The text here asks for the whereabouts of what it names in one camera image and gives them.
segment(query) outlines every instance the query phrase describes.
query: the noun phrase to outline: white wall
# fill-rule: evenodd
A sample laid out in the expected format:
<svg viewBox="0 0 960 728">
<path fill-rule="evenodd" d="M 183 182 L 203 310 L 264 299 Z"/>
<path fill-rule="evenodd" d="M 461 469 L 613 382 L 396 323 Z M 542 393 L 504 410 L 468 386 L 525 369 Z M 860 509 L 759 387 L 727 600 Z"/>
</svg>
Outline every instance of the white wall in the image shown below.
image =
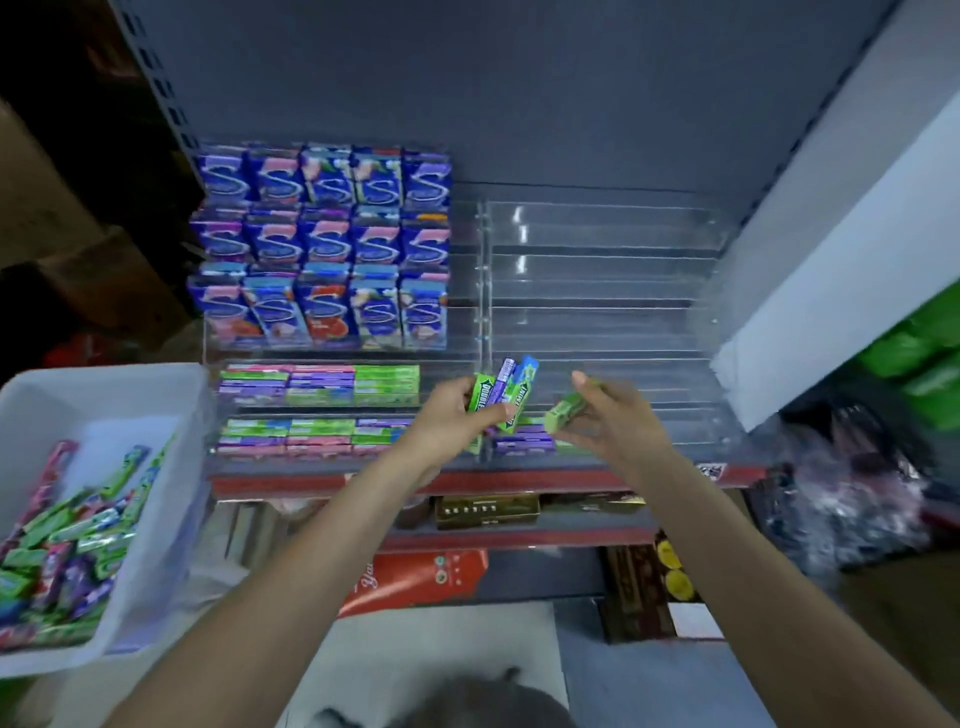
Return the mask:
<svg viewBox="0 0 960 728">
<path fill-rule="evenodd" d="M 958 29 L 960 3 L 904 3 L 710 282 L 747 429 L 960 278 Z"/>
</svg>

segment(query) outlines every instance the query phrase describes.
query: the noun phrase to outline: gray shelf back panel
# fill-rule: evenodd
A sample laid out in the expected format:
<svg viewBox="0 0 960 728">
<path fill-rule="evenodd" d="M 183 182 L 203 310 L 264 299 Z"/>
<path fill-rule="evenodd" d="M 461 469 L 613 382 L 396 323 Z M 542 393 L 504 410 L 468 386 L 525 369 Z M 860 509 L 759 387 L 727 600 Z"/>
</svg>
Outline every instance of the gray shelf back panel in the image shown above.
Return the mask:
<svg viewBox="0 0 960 728">
<path fill-rule="evenodd" d="M 443 143 L 460 182 L 694 192 L 734 219 L 891 7 L 114 1 L 197 137 Z"/>
</svg>

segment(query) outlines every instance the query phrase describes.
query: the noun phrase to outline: finger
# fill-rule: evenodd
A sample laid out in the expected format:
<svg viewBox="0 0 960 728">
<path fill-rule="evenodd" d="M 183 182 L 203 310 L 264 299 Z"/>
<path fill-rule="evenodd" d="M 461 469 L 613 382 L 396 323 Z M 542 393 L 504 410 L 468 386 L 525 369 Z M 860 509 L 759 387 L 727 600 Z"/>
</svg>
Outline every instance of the finger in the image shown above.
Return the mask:
<svg viewBox="0 0 960 728">
<path fill-rule="evenodd" d="M 587 375 L 583 372 L 574 371 L 570 378 L 573 380 L 574 388 L 596 410 L 597 414 L 602 416 L 611 411 L 613 400 L 610 395 L 591 382 Z"/>
<path fill-rule="evenodd" d="M 564 430 L 582 435 L 598 435 L 602 427 L 603 423 L 596 415 L 580 414 L 564 425 Z"/>
<path fill-rule="evenodd" d="M 600 416 L 596 412 L 594 412 L 590 407 L 588 407 L 579 415 L 577 415 L 572 420 L 570 420 L 571 425 L 597 426 L 602 422 L 603 420 L 600 419 Z"/>
<path fill-rule="evenodd" d="M 553 437 L 555 440 L 563 440 L 565 443 L 569 443 L 574 448 L 588 449 L 593 453 L 600 447 L 600 440 L 598 438 L 585 435 L 583 432 L 573 432 L 566 428 L 555 432 Z"/>
<path fill-rule="evenodd" d="M 481 407 L 476 412 L 470 412 L 467 415 L 467 421 L 470 423 L 470 429 L 475 430 L 475 432 L 482 432 L 487 427 L 511 420 L 515 415 L 515 404 L 501 402 L 489 407 Z"/>
<path fill-rule="evenodd" d="M 627 403 L 634 403 L 643 400 L 643 395 L 629 381 L 605 380 L 600 384 L 600 388 L 606 392 L 612 399 Z"/>
</svg>

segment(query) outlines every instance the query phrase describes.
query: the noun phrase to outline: cardboard box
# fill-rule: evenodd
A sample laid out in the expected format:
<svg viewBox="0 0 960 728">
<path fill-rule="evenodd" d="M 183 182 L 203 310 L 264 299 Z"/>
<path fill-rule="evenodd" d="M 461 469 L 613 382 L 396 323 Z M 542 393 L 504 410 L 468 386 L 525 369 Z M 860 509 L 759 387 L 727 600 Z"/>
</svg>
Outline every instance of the cardboard box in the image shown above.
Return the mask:
<svg viewBox="0 0 960 728">
<path fill-rule="evenodd" d="M 96 243 L 104 231 L 0 101 L 0 268 Z"/>
<path fill-rule="evenodd" d="M 158 349 L 190 320 L 120 228 L 110 228 L 73 253 L 45 257 L 37 266 L 79 317 L 146 349 Z"/>
</svg>

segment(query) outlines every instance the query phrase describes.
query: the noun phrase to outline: store shelf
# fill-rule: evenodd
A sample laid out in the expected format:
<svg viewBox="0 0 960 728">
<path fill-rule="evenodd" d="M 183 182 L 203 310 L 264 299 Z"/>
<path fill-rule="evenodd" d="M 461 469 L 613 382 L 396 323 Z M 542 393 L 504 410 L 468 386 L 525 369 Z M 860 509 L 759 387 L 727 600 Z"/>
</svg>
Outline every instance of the store shelf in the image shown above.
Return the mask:
<svg viewBox="0 0 960 728">
<path fill-rule="evenodd" d="M 726 463 L 741 433 L 689 329 L 689 307 L 707 280 L 726 232 L 702 209 L 506 205 L 474 214 L 459 207 L 450 346 L 445 352 L 244 352 L 246 360 L 419 362 L 420 401 L 444 379 L 494 371 L 505 356 L 540 361 L 527 412 L 540 414 L 570 391 L 570 372 L 633 383 L 654 405 L 675 446 L 696 463 Z M 390 409 L 227 407 L 230 415 L 360 417 Z M 365 464 L 359 458 L 302 460 L 212 456 L 220 499 L 329 495 Z M 737 463 L 750 466 L 752 463 Z M 734 472 L 748 486 L 762 471 Z M 571 493 L 624 490 L 585 453 L 456 458 L 430 494 Z"/>
<path fill-rule="evenodd" d="M 688 301 L 715 264 L 713 257 L 494 253 L 493 303 Z"/>
<path fill-rule="evenodd" d="M 495 245 L 722 250 L 730 231 L 695 207 L 490 203 Z"/>
<path fill-rule="evenodd" d="M 629 490 L 609 469 L 596 461 L 561 456 L 560 461 L 543 460 L 506 463 L 509 470 L 489 470 L 481 464 L 462 470 L 447 469 L 421 492 L 429 496 L 508 495 L 513 493 L 608 493 Z M 210 459 L 207 477 L 214 498 L 220 501 L 254 502 L 272 497 L 329 497 L 342 489 L 355 471 L 323 471 L 323 463 L 301 473 L 284 473 L 277 465 L 263 461 L 240 463 L 225 458 Z M 359 469 L 362 463 L 354 461 Z M 765 474 L 757 465 L 728 465 L 716 476 L 721 488 L 749 488 Z"/>
<path fill-rule="evenodd" d="M 531 409 L 549 408 L 570 391 L 570 372 L 579 369 L 605 381 L 632 383 L 655 406 L 722 402 L 723 391 L 706 359 L 598 359 L 540 357 Z"/>
<path fill-rule="evenodd" d="M 243 554 L 243 565 L 255 568 L 283 547 L 301 523 L 287 521 L 267 503 L 240 504 L 228 550 Z M 658 528 L 648 508 L 631 514 L 547 512 L 532 523 L 454 530 L 439 530 L 428 521 L 413 529 L 392 528 L 377 553 L 652 544 Z"/>
</svg>

